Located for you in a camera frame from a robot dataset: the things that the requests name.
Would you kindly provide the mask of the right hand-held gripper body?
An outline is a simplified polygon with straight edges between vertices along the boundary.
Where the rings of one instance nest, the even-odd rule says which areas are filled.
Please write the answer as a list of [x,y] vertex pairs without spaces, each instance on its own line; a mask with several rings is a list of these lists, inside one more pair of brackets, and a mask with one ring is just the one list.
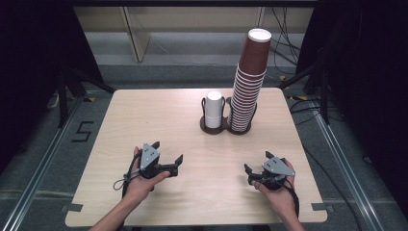
[[271,191],[280,189],[289,176],[295,177],[295,172],[288,167],[284,158],[272,157],[264,162],[262,167],[264,169],[263,184]]

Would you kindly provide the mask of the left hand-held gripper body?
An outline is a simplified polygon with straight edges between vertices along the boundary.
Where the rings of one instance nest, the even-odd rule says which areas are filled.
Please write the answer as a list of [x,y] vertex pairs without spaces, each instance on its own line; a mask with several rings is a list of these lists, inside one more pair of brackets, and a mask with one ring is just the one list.
[[151,144],[145,143],[139,159],[139,173],[143,178],[151,179],[158,174],[160,153]]

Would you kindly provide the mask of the black wire cup holder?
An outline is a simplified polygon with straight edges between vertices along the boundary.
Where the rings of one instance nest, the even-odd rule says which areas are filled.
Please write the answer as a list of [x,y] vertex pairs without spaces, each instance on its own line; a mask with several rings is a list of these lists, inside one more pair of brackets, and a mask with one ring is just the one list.
[[199,121],[200,129],[203,132],[210,135],[220,134],[224,130],[228,131],[231,134],[239,136],[248,133],[251,129],[252,119],[255,116],[256,109],[253,110],[253,113],[251,114],[251,118],[248,120],[247,125],[242,128],[239,128],[237,125],[235,126],[232,125],[232,121],[234,118],[234,108],[232,106],[231,101],[232,99],[230,97],[227,98],[221,97],[221,111],[224,112],[225,106],[228,105],[230,109],[230,115],[227,117],[221,116],[220,118],[218,118],[217,119],[217,121],[219,121],[218,127],[208,127],[207,125],[208,119],[206,118],[207,99],[203,98],[201,100],[202,117],[200,118]]

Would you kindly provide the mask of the stack of white cups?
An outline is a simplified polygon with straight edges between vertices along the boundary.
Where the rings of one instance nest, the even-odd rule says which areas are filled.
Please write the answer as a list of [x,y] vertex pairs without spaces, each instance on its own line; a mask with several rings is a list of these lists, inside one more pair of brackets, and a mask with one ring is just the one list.
[[221,125],[222,95],[220,92],[209,91],[205,98],[204,120],[208,128],[218,128]]

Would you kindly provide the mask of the stack of brown cups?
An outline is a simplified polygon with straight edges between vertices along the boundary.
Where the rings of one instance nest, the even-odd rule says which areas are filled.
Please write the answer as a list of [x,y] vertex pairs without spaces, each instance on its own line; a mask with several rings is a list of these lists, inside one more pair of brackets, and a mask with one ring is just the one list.
[[228,128],[235,133],[249,130],[257,107],[257,99],[267,72],[271,33],[254,28],[247,33],[237,64],[233,93],[230,99]]

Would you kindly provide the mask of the person's left hand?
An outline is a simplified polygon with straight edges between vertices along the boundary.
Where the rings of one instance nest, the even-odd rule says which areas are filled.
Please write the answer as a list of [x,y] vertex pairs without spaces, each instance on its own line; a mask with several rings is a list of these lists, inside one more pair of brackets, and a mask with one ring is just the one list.
[[143,201],[157,184],[169,176],[169,172],[164,171],[151,179],[145,179],[138,171],[138,164],[139,158],[136,158],[132,165],[126,193],[123,196],[124,199],[133,201],[134,203]]

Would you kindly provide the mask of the person's right hand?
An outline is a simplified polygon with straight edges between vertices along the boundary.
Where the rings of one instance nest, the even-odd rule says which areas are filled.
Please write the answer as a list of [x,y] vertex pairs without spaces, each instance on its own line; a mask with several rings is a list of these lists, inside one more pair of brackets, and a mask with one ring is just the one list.
[[292,176],[288,176],[284,186],[277,191],[270,191],[263,184],[256,181],[252,181],[251,185],[266,197],[271,209],[282,221],[298,220],[293,196],[287,190],[287,188],[294,189],[294,178]]

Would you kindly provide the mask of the black metal stand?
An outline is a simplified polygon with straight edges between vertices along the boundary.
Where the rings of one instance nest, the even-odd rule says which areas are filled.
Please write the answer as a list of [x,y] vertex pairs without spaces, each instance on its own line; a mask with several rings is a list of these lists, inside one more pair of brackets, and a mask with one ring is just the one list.
[[114,93],[115,89],[105,84],[102,80],[87,75],[83,71],[76,68],[65,67],[57,78],[58,81],[58,96],[60,109],[60,124],[63,127],[68,121],[68,107],[66,91],[69,90],[74,98],[83,97],[86,90],[83,82],[91,83],[92,85],[104,90],[108,93]]
[[320,94],[320,116],[326,124],[329,124],[328,118],[328,79],[327,79],[327,63],[329,61],[330,51],[327,48],[322,48],[318,52],[316,61],[309,67],[295,74],[290,80],[283,82],[278,86],[280,90],[289,87],[290,85],[308,77],[308,81],[304,86],[304,91],[307,94],[315,93],[319,90]]

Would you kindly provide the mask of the aluminium floor rail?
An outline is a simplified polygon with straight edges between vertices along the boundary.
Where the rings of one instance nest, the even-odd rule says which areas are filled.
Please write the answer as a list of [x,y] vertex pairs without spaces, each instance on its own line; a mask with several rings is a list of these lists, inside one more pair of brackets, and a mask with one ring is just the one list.
[[21,222],[24,220],[35,196],[36,192],[42,183],[48,169],[50,168],[60,146],[63,143],[64,137],[69,129],[71,121],[78,111],[80,105],[83,102],[82,97],[75,97],[72,101],[72,105],[68,110],[66,121],[57,129],[53,140],[50,142],[45,153],[43,154],[38,166],[33,173],[28,185],[19,195],[16,204],[14,205],[11,213],[6,219],[5,224],[1,228],[1,231],[17,231]]
[[319,128],[328,143],[328,146],[339,166],[339,169],[344,177],[344,180],[354,198],[357,207],[369,229],[369,231],[384,231],[384,226],[379,219],[372,203],[370,202],[366,192],[362,188],[360,181],[357,178],[356,173],[351,167],[351,164],[347,160],[343,149],[341,148],[333,130],[330,125],[323,119],[322,107],[318,103],[311,103],[312,107],[316,107],[314,114],[316,115],[316,121]]

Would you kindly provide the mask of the beige partition post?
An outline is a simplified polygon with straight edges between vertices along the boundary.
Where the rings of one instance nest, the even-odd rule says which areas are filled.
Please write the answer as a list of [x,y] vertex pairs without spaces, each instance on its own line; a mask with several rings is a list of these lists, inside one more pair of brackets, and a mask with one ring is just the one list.
[[140,24],[132,7],[121,7],[124,27],[130,40],[134,60],[141,63],[144,59],[151,35]]

